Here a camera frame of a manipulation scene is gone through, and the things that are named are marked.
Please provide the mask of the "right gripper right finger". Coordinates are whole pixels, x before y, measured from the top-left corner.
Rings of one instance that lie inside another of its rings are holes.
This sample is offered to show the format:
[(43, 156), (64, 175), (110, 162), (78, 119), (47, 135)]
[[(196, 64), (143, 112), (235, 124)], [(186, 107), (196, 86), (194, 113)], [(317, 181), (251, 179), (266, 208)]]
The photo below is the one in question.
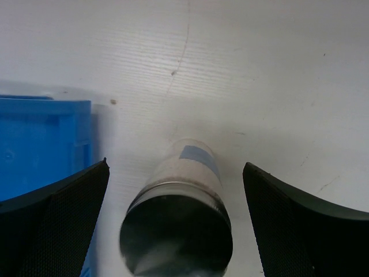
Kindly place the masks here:
[(368, 213), (243, 169), (248, 210), (265, 276), (368, 276)]

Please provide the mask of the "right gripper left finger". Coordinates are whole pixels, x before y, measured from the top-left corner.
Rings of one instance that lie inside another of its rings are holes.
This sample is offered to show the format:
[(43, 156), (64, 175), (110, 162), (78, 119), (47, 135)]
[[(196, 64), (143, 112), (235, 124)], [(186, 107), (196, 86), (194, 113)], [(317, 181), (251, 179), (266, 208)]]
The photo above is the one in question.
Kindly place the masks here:
[(110, 168), (106, 160), (1, 202), (1, 276), (80, 276)]

